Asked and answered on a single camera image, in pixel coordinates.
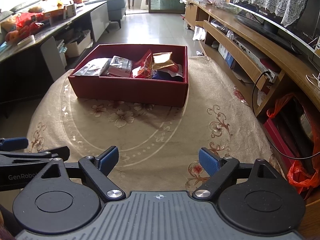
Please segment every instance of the metal screw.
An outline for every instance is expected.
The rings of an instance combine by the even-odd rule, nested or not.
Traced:
[[[205,198],[205,197],[209,197],[211,195],[209,190],[206,189],[199,189],[195,192],[195,195],[197,197],[201,197],[201,198]]]
[[[107,196],[111,198],[118,198],[122,196],[122,191],[119,189],[112,189],[107,192]]]

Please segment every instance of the gold candy wrapper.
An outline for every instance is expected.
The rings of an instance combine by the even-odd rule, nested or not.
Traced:
[[[160,52],[153,54],[153,70],[158,70],[165,67],[174,66],[175,63],[171,60],[172,52]]]

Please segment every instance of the television screen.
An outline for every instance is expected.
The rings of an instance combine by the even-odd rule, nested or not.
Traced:
[[[315,48],[320,35],[320,0],[230,0],[230,3],[244,9],[240,14],[251,19],[254,16],[248,12],[259,15]]]

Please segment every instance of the white cabinet door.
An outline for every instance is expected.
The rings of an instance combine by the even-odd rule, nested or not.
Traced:
[[[92,31],[94,41],[97,42],[102,33],[109,25],[107,3],[102,4],[91,13]]]

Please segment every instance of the glossy white floor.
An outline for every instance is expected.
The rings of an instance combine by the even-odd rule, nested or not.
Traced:
[[[110,23],[109,33],[104,32],[100,44],[170,44],[188,46],[188,56],[196,56],[201,50],[193,41],[193,31],[186,29],[180,14],[131,14],[124,16],[121,29],[117,22]],[[26,136],[31,117],[40,100],[17,104],[6,119],[0,114],[0,138]],[[10,209],[17,191],[0,193],[0,203]]]

